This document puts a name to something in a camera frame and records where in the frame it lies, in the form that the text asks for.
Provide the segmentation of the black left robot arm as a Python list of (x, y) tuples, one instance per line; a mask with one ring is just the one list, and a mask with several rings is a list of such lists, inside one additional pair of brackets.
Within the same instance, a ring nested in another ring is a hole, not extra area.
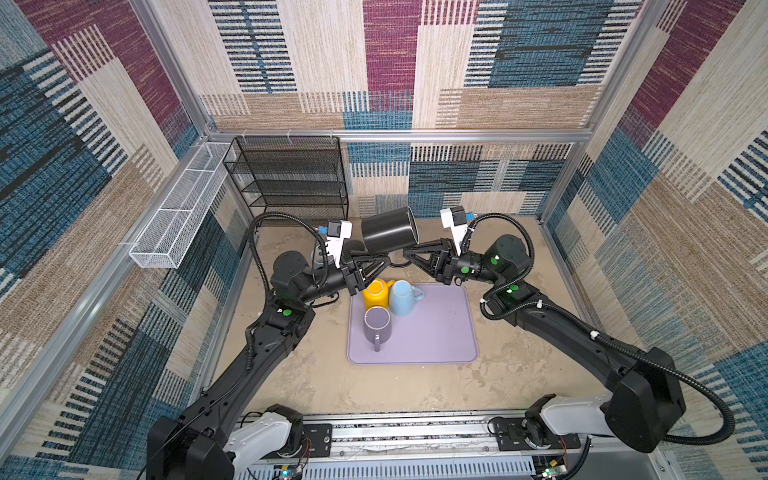
[(175, 418), (162, 417), (147, 437), (149, 479), (234, 479), (254, 462), (276, 454), (303, 454), (303, 416), (273, 405), (253, 423), (237, 425), (273, 370), (297, 347), (314, 317), (313, 301), (341, 291), (356, 294), (391, 261), (356, 242), (323, 267), (287, 251), (277, 257), (264, 308), (247, 327), (246, 345), (219, 378)]

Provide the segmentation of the black ceramic mug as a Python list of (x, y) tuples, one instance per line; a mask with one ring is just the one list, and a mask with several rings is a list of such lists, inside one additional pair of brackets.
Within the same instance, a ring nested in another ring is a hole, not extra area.
[(409, 206), (363, 219), (361, 231), (365, 247), (371, 254), (388, 254), (419, 242), (415, 218)]

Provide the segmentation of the lavender plastic tray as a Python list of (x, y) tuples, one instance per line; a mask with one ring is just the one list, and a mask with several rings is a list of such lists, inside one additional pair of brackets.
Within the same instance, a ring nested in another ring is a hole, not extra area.
[(364, 333), (361, 296), (351, 300), (347, 359), (355, 365), (466, 364), (478, 356), (469, 297), (462, 287), (416, 283), (425, 293), (409, 315), (391, 317), (392, 334), (380, 347)]

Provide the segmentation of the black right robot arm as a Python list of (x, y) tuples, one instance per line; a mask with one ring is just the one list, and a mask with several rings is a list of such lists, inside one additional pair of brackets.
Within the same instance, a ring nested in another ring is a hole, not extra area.
[(533, 265), (528, 241), (499, 237), (479, 254), (442, 239), (411, 246), (404, 256), (435, 280), (477, 280), (493, 294), (481, 303), (483, 315), (504, 320), (547, 341), (579, 363), (606, 388), (603, 396), (568, 399), (548, 394), (537, 400), (522, 422), (533, 447), (554, 436), (613, 436), (630, 448), (652, 452), (669, 440), (685, 413), (679, 374), (672, 358), (658, 348), (644, 351), (593, 328), (527, 283)]

